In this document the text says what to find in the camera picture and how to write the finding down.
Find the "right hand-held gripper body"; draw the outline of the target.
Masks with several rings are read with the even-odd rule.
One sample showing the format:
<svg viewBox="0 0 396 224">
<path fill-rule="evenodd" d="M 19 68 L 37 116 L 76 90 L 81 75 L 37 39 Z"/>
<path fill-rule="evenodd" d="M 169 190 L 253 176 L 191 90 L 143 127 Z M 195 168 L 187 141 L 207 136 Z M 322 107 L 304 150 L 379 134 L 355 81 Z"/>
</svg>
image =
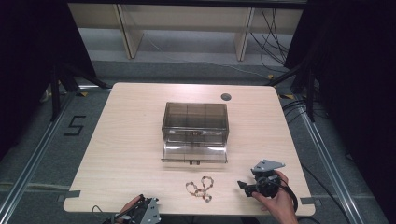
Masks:
<svg viewBox="0 0 396 224">
<path fill-rule="evenodd" d="M 280 187 L 280 176 L 275 172 L 275 169 L 284 167 L 283 162 L 278 161 L 259 161 L 252 169 L 256 183 L 254 189 L 264 197 L 274 198 Z"/>
</svg>

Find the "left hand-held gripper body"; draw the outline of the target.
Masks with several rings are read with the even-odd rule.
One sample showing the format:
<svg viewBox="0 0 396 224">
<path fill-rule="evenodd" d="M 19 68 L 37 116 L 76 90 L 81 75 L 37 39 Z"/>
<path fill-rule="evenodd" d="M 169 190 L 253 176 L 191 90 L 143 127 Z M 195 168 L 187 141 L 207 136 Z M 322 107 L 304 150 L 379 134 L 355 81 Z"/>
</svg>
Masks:
<svg viewBox="0 0 396 224">
<path fill-rule="evenodd" d="M 140 195 L 140 200 L 125 211 L 124 224 L 159 224 L 162 220 L 157 198 L 146 198 Z"/>
</svg>

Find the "person's left hand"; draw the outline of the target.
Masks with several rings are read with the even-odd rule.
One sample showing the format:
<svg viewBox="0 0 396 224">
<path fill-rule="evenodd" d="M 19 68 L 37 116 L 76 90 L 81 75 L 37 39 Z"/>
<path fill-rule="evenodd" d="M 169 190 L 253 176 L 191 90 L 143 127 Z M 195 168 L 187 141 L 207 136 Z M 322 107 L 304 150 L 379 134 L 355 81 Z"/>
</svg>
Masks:
<svg viewBox="0 0 396 224">
<path fill-rule="evenodd" d="M 120 214 L 124 213 L 126 210 L 129 208 L 133 207 L 139 200 L 140 200 L 140 195 L 134 197 L 131 201 L 129 201 L 127 204 L 125 204 L 122 209 L 120 210 Z M 123 218 L 117 218 L 115 221 L 115 224 L 123 224 Z"/>
</svg>

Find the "person's right hand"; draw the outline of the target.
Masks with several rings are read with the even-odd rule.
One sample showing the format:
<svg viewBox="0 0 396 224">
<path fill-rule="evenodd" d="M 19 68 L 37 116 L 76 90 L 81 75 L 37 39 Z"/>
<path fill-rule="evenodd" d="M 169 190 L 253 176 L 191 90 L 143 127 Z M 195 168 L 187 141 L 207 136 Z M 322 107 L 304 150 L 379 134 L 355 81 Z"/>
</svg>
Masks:
<svg viewBox="0 0 396 224">
<path fill-rule="evenodd" d="M 267 198 L 259 192 L 253 192 L 252 197 L 262 203 L 262 211 L 268 211 L 279 224 L 298 224 L 293 199 L 287 192 L 289 180 L 282 172 L 276 173 L 282 179 L 277 195 Z"/>
</svg>

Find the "transparent plastic drawer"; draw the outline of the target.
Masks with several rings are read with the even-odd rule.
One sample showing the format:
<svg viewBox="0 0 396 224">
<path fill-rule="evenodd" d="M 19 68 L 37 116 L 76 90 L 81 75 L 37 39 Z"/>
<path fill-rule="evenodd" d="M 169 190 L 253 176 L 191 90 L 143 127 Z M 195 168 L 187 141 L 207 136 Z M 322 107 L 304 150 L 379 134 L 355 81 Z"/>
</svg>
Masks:
<svg viewBox="0 0 396 224">
<path fill-rule="evenodd" d="M 227 146 L 204 142 L 165 143 L 162 161 L 186 162 L 197 165 L 202 163 L 227 163 Z"/>
</svg>

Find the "smoky transparent drawer cabinet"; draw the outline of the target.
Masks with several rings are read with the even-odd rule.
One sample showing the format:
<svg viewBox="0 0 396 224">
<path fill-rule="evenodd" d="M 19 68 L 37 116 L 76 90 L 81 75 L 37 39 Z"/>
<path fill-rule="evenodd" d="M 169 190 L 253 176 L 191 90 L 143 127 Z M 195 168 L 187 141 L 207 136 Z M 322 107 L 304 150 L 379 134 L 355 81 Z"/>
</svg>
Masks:
<svg viewBox="0 0 396 224">
<path fill-rule="evenodd" d="M 166 145 L 224 147 L 229 135 L 227 105 L 168 102 L 162 131 Z"/>
</svg>

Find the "black metal stand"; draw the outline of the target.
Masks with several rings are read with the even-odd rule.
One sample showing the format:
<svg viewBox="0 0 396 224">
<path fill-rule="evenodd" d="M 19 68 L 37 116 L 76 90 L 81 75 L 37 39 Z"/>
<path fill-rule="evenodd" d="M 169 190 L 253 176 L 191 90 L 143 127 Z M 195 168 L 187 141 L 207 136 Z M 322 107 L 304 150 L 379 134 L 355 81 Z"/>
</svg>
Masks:
<svg viewBox="0 0 396 224">
<path fill-rule="evenodd" d="M 101 81 L 95 72 L 85 72 L 70 63 L 55 63 L 50 70 L 50 88 L 52 93 L 52 117 L 55 121 L 61 113 L 59 85 L 62 84 L 67 92 L 76 92 L 79 86 L 75 77 L 82 77 L 102 89 L 111 89 L 112 86 Z"/>
<path fill-rule="evenodd" d="M 292 69 L 290 69 L 285 74 L 280 77 L 276 77 L 268 83 L 268 86 L 274 87 L 275 85 L 283 82 L 287 78 L 295 77 L 294 81 L 291 84 L 291 91 L 293 93 L 301 93 L 303 90 L 306 90 L 306 101 L 305 108 L 307 116 L 310 118 L 312 122 L 314 119 L 314 92 L 315 92 L 315 75 L 307 63 L 299 63 Z"/>
</svg>

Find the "black curtain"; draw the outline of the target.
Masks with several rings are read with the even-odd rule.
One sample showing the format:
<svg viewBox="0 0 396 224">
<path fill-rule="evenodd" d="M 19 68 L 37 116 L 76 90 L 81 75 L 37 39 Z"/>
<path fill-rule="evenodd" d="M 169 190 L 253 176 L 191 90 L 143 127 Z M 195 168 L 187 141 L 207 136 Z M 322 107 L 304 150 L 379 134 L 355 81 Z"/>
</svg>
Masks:
<svg viewBox="0 0 396 224">
<path fill-rule="evenodd" d="M 305 0 L 286 66 L 302 61 L 389 224 L 396 224 L 396 0 Z"/>
<path fill-rule="evenodd" d="M 95 77 L 64 0 L 0 0 L 0 161 L 17 143 L 51 70 Z"/>
</svg>

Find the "light wooden shelf unit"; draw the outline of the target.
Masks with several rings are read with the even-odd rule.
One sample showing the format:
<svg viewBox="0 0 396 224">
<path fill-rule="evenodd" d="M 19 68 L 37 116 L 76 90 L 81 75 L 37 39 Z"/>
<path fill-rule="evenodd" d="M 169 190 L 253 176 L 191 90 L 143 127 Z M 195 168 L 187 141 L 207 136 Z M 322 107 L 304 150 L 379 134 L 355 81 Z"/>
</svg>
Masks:
<svg viewBox="0 0 396 224">
<path fill-rule="evenodd" d="M 226 32 L 233 34 L 236 59 L 243 61 L 250 33 L 295 33 L 300 9 L 258 7 L 183 7 L 122 4 L 68 5 L 79 28 L 118 29 L 126 56 L 136 56 L 146 30 Z M 275 19 L 270 29 L 264 21 Z"/>
</svg>

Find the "aluminium floor rail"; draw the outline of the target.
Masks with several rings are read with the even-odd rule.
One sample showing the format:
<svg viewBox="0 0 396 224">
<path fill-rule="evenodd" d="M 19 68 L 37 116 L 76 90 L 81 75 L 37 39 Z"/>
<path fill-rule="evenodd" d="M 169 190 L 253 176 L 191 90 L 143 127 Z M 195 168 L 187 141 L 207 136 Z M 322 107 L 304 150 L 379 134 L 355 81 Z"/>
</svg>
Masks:
<svg viewBox="0 0 396 224">
<path fill-rule="evenodd" d="M 355 203 L 355 200 L 352 198 L 345 181 L 343 180 L 339 170 L 334 163 L 332 156 L 327 149 L 323 139 L 318 131 L 316 124 L 308 117 L 308 109 L 304 105 L 301 108 L 302 119 L 304 121 L 305 127 L 308 130 L 314 145 L 316 146 L 319 157 L 323 163 L 323 166 L 332 182 L 332 186 L 340 200 L 340 204 L 342 205 L 346 216 L 350 222 L 350 224 L 364 224 L 363 217 Z"/>
<path fill-rule="evenodd" d="M 7 224 L 11 218 L 15 208 L 21 200 L 22 194 L 26 190 L 28 183 L 32 179 L 39 163 L 42 161 L 46 150 L 48 149 L 50 142 L 52 141 L 55 133 L 57 132 L 60 123 L 64 117 L 64 111 L 73 101 L 75 94 L 69 92 L 64 96 L 61 103 L 60 111 L 57 115 L 52 116 L 46 130 L 39 138 L 39 142 L 34 147 L 32 154 L 23 166 L 23 170 L 18 175 L 18 179 L 12 183 L 7 192 L 7 197 L 0 204 L 0 224 Z"/>
</svg>

